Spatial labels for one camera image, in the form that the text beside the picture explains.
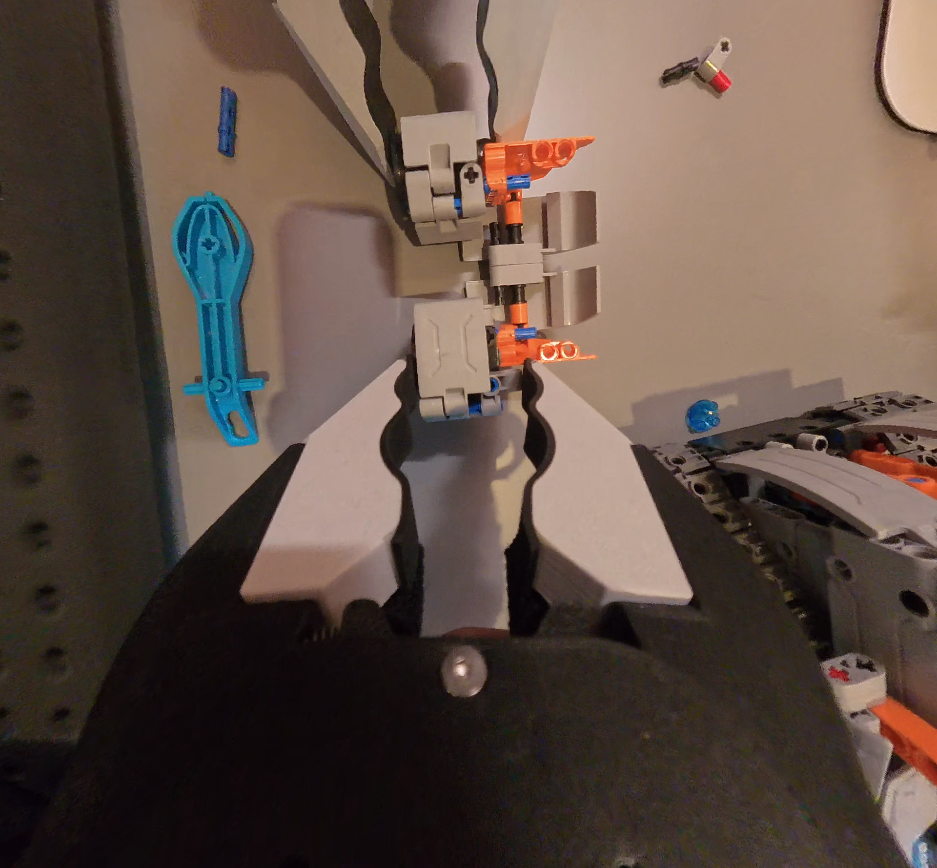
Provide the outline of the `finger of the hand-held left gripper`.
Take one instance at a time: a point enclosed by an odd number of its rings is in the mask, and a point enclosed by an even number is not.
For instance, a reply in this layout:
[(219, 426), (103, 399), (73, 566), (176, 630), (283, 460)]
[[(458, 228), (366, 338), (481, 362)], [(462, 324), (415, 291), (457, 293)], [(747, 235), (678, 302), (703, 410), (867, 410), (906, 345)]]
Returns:
[(379, 127), (367, 107), (366, 53), (341, 0), (273, 0), (275, 9), (350, 133), (383, 178), (392, 171)]
[(487, 124), (498, 142), (526, 135), (559, 0), (479, 0), (476, 43), (488, 82)]

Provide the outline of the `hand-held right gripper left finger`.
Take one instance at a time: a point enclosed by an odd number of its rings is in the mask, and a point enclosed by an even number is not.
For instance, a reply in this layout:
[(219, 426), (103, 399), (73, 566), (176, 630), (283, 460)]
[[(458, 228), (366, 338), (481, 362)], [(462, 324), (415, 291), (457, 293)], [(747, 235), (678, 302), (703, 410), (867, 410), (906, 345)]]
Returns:
[(417, 405), (397, 360), (308, 436), (241, 586), (246, 603), (313, 601), (341, 617), (357, 599), (422, 616), (421, 548), (403, 463)]

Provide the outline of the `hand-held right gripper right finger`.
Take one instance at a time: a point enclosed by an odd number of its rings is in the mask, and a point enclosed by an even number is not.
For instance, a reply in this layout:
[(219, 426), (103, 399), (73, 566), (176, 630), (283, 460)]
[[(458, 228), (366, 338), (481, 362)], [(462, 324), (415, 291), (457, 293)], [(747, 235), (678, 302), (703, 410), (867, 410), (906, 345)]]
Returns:
[(541, 620), (557, 604), (689, 604), (631, 441), (545, 363), (527, 361), (521, 381), (535, 472), (506, 550), (509, 620)]

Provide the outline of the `grey hinged brick piece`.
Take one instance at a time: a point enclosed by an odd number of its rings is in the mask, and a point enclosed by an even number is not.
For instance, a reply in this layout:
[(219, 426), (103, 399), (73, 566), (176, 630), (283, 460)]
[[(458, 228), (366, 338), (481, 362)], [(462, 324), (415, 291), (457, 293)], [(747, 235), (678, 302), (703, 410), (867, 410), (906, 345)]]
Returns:
[(405, 116), (400, 130), (408, 214), (419, 243), (457, 243), (463, 261), (480, 261), (491, 212), (475, 113)]

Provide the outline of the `small grey red-pinned brick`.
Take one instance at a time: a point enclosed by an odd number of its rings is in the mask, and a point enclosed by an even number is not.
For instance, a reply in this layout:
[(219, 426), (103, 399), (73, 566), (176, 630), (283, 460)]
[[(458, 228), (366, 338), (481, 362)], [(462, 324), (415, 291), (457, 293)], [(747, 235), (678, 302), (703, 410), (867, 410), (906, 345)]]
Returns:
[(721, 96), (732, 86), (731, 78), (724, 71), (724, 65), (732, 49), (733, 44), (729, 38), (720, 38), (706, 55), (692, 57), (663, 70), (659, 84), (661, 87), (667, 87), (693, 77), (706, 85), (715, 95)]

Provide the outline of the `grey orange brick assembly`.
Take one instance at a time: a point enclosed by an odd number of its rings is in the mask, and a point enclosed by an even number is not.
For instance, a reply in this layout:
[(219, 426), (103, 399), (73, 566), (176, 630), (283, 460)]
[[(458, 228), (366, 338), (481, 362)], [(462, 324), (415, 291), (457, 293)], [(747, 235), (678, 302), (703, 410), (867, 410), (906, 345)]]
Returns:
[(428, 422), (502, 412), (527, 361), (593, 360), (562, 331), (601, 310), (599, 211), (592, 190), (526, 198), (521, 241), (484, 221), (459, 242), (475, 267), (459, 299), (419, 303), (413, 348), (421, 417)]

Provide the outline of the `tracked toy brick robot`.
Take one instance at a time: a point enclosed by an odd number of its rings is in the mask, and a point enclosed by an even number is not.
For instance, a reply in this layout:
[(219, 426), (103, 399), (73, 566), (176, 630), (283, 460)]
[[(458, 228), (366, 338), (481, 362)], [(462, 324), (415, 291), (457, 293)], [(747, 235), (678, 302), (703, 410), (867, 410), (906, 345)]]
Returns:
[(879, 392), (650, 445), (754, 563), (732, 665), (832, 866), (935, 866), (935, 404)]

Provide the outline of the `light blue brick separator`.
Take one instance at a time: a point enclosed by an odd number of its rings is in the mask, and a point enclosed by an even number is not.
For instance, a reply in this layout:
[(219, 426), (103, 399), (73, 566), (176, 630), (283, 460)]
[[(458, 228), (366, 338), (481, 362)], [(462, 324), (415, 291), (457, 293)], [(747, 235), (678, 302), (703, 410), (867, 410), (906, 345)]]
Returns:
[(250, 237), (228, 202), (207, 192), (185, 202), (173, 226), (172, 248), (194, 296), (201, 351), (201, 378), (186, 384), (183, 393), (204, 398), (228, 445), (256, 444), (251, 395), (263, 390), (265, 381), (247, 371), (241, 312), (253, 263)]

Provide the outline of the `white tablet stand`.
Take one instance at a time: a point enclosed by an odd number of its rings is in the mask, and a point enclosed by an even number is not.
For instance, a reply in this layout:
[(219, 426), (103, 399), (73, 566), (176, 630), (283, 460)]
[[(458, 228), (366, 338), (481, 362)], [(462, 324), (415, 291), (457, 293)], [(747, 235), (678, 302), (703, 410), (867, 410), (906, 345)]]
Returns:
[(897, 122), (936, 134), (936, 0), (884, 0), (875, 78)]

